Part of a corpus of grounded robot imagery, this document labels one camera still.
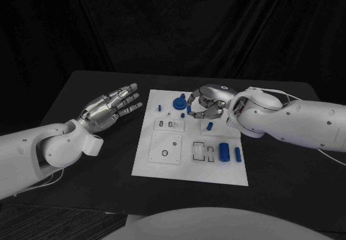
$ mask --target blue tube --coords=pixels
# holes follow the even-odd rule
[[[210,122],[208,127],[207,127],[207,130],[211,131],[211,130],[212,130],[212,127],[214,127],[214,123]]]
[[[241,149],[238,147],[236,148],[236,158],[237,158],[237,162],[241,163],[243,156],[241,156]]]
[[[218,146],[220,146],[220,160],[223,162],[230,162],[231,161],[230,144],[224,142]]]

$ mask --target robotic hand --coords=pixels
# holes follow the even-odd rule
[[[107,130],[119,118],[143,106],[126,107],[140,96],[132,84],[101,95],[84,107],[77,119],[0,136],[0,199],[42,181],[74,164],[83,153],[97,156],[104,140],[94,135]],[[41,166],[37,146],[48,162]]]
[[[283,91],[257,87],[237,93],[227,86],[208,84],[191,94],[188,114],[197,119],[217,119],[228,109],[227,125],[247,136],[260,138],[269,133],[277,140],[299,146],[346,152],[346,106],[295,96],[297,100],[283,104],[264,91],[290,96]],[[192,111],[197,97],[207,108],[204,112]]]

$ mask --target blue object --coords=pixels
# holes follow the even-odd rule
[[[243,157],[241,157],[241,149],[238,147],[236,148],[236,158],[237,158],[237,162],[241,163]]]
[[[188,102],[186,102],[186,95],[182,94],[179,98],[175,99],[174,101],[174,107],[178,110],[184,110],[186,108]]]
[[[230,162],[231,161],[230,144],[224,142],[218,146],[220,146],[220,160],[223,162]]]
[[[214,123],[210,122],[208,127],[207,127],[207,130],[211,131],[211,130],[212,130],[212,127],[214,127]]]

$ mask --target white round object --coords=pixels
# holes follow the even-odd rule
[[[148,216],[104,240],[331,240],[306,227],[257,212],[186,208]]]

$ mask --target silver robotic hand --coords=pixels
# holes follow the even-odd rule
[[[218,119],[224,114],[224,109],[230,108],[231,101],[238,92],[223,85],[207,84],[189,96],[188,99],[188,114],[197,119]],[[205,111],[194,112],[192,103],[199,97],[199,104]]]
[[[113,91],[110,94],[101,95],[87,104],[80,117],[75,120],[91,134],[109,129],[120,117],[143,106],[143,103],[139,102],[126,107],[140,96],[139,93],[135,93],[136,90],[137,84],[133,83]]]

